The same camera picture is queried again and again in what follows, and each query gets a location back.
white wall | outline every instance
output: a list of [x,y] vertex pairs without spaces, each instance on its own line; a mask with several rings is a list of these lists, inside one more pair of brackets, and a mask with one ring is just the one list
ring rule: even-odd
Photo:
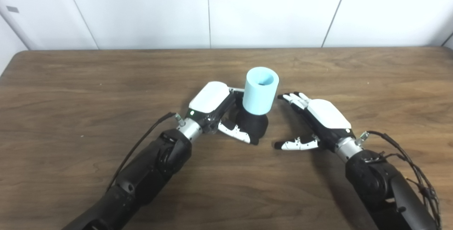
[[209,0],[212,48],[320,47],[340,0]]
[[73,0],[0,0],[0,14],[31,50],[97,49]]
[[0,75],[17,52],[26,50],[26,46],[0,16]]
[[440,46],[453,0],[343,0],[324,46]]
[[207,0],[75,0],[100,49],[209,48]]

light blue cup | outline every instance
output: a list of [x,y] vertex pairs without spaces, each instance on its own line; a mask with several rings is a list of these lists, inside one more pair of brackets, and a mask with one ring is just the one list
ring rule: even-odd
[[267,67],[254,67],[247,72],[246,87],[242,104],[254,115],[264,115],[270,111],[277,92],[279,76]]

connector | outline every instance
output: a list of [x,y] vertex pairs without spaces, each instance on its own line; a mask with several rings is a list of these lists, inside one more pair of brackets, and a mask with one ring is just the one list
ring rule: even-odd
[[365,141],[368,139],[369,137],[369,132],[363,132],[363,134],[356,139],[356,145],[357,146],[362,146],[362,144],[365,143]]
[[179,123],[179,126],[180,126],[180,127],[183,127],[183,126],[186,125],[186,122],[185,122],[184,119],[181,117],[181,115],[179,115],[179,114],[176,113],[176,114],[174,115],[174,118],[175,118],[176,121]]

wood grain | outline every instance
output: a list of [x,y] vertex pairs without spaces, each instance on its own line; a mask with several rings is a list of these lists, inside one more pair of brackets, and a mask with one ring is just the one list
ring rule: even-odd
[[[279,74],[280,93],[332,101],[357,134],[389,133],[435,185],[453,229],[453,51],[440,47],[19,53],[0,78],[0,229],[61,229],[158,117],[184,113],[211,80],[242,87],[256,66]],[[328,151],[273,150],[308,131],[281,101],[268,116],[259,146],[199,138],[126,229],[374,229],[343,163]],[[393,151],[378,138],[366,147]]]

robotic arm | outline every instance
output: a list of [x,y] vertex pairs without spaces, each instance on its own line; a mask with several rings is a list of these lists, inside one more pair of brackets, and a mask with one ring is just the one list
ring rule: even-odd
[[209,82],[190,102],[179,126],[166,130],[144,148],[124,169],[114,185],[91,208],[63,230],[119,230],[141,206],[149,204],[191,156],[193,142],[202,133],[221,130],[239,140],[252,143],[233,122],[222,116],[243,97],[243,90],[221,82]]
[[[287,101],[314,134],[296,138],[294,141],[277,142],[274,148],[306,150],[321,147],[335,153],[345,163],[346,178],[353,185],[380,230],[438,230],[441,228],[434,188],[403,149],[388,135],[368,131],[356,139],[351,124],[329,101],[310,99],[299,92],[282,94],[278,98]],[[388,156],[366,150],[361,146],[370,134],[380,135],[404,155],[389,154],[388,156],[398,156],[414,169],[419,179],[419,183],[414,183],[424,196],[424,202],[429,201],[434,218],[429,214],[428,206],[422,204],[403,175],[387,162]],[[428,184],[428,188],[423,186],[421,178]]]

